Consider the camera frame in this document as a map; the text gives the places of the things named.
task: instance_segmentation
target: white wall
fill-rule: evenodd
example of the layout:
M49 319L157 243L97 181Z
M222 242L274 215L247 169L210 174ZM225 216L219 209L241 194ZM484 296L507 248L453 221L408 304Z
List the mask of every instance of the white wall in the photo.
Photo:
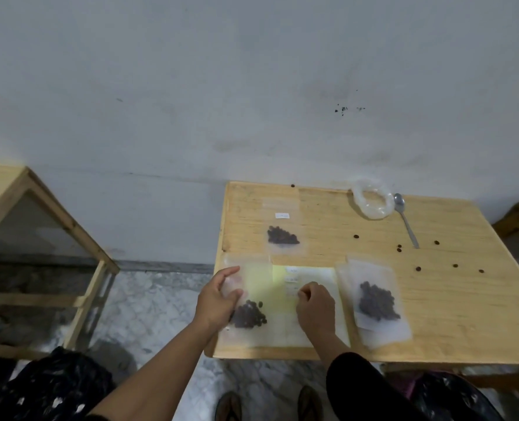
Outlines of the white wall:
M212 262L228 179L368 174L493 220L519 200L519 0L0 0L6 161L119 259Z

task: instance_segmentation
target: left hand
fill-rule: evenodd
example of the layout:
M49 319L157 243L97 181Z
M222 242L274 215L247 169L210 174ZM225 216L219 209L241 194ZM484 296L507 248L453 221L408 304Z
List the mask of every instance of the left hand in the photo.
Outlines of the left hand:
M214 334L228 325L230 315L234 311L238 299L244 293L243 290L237 289L226 297L221 294L221 287L225 279L238 270L240 270L240 266L219 270L203 287L197 298L193 323L205 328L210 334Z

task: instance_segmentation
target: hand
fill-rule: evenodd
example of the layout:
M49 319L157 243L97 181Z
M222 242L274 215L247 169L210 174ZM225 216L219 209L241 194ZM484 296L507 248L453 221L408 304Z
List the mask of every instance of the hand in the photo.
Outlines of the hand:
M193 323L203 327L210 334L220 331L226 325L243 290L233 290L226 297L221 294L225 279L240 270L240 266L219 270L207 283L197 298L197 308Z
M310 282L298 291L296 314L309 338L316 332L335 333L335 301L324 285Z

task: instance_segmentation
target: forearm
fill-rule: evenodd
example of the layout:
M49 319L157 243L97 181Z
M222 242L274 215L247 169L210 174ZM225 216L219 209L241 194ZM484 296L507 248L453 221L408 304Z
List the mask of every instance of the forearm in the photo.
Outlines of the forearm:
M351 351L334 332L315 329L314 331L307 332L306 336L312 343L312 346L314 346L326 369L330 367L333 360L340 354Z
M189 324L92 413L110 421L172 419L211 335L207 327Z

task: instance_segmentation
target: right hand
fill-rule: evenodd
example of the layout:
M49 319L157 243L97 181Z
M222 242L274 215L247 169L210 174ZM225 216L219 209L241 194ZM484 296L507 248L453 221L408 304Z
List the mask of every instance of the right hand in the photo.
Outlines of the right hand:
M335 300L324 285L310 282L298 291L298 323L306 335L335 333Z

